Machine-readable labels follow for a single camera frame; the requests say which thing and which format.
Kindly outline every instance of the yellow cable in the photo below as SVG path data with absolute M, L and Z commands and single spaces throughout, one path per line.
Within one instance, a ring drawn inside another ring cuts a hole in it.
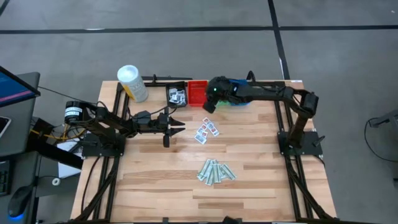
M 35 134 L 40 134 L 38 131 L 35 131 L 35 130 L 33 130 L 33 129 L 31 129 L 30 131 L 31 131 L 32 133 L 35 133 Z M 83 134 L 83 132 L 85 132 L 85 131 L 86 131 L 86 130 L 83 129 L 83 130 L 81 130 L 77 135 L 75 135 L 75 136 L 73 136 L 73 137 L 70 137 L 70 138 L 55 137 L 55 136 L 52 136 L 52 135 L 49 135 L 49 134 L 44 134 L 43 136 L 48 137 L 48 138 L 54 138 L 54 139 L 57 139 L 57 140 L 68 140 L 68 139 L 77 138 L 78 136 L 80 136 L 81 134 Z
M 66 133 L 67 133 L 67 128 L 68 128 L 68 125 L 67 124 L 65 124 L 65 128 L 63 129 L 63 138 L 65 137 L 65 135 L 66 135 Z

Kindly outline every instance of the white bottle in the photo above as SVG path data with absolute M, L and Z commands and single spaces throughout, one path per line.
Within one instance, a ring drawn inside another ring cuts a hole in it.
M 135 66 L 125 65 L 121 67 L 118 70 L 118 80 L 133 101 L 140 103 L 147 99 L 147 88 Z

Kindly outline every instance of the white cap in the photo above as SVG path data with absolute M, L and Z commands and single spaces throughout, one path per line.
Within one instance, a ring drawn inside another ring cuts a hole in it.
M 138 69 L 133 65 L 125 65 L 118 70 L 118 80 L 123 83 L 135 80 L 138 75 Z

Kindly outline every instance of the desk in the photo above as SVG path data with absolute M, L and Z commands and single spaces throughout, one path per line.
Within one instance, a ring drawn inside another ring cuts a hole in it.
M 286 85 L 303 88 L 301 82 L 287 81 Z M 113 108 L 116 86 L 113 81 L 102 84 L 99 100 L 108 108 Z M 129 103 L 132 114 L 156 111 L 166 105 L 165 88 L 148 87 L 148 92 L 145 102 Z M 177 109 L 172 117 L 184 122 L 186 130 L 173 136 L 169 148 L 163 147 L 159 134 L 142 134 L 127 140 L 119 164 L 112 222 L 161 222 L 162 217 L 169 217 L 171 222 L 220 222 L 226 215 L 247 222 L 294 220 L 285 161 L 279 154 L 274 102 L 220 106 L 213 114 L 187 106 Z M 215 123 L 220 135 L 210 134 L 206 144 L 201 145 L 193 137 L 204 117 Z M 306 128 L 313 128 L 312 121 Z M 238 178 L 211 187 L 200 182 L 196 174 L 207 159 L 228 164 Z M 83 163 L 71 218 L 80 214 L 83 190 L 94 160 L 89 158 Z M 97 191 L 101 160 L 93 171 L 85 206 Z M 327 213 L 335 216 L 323 165 L 313 156 L 302 156 L 302 160 L 309 191 Z M 302 195 L 297 191 L 304 217 Z M 107 198 L 105 193 L 100 218 L 104 217 Z

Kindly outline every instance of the monitor screen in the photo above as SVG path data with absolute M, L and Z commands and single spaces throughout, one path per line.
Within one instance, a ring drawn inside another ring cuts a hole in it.
M 33 91 L 0 71 L 0 107 L 34 96 Z

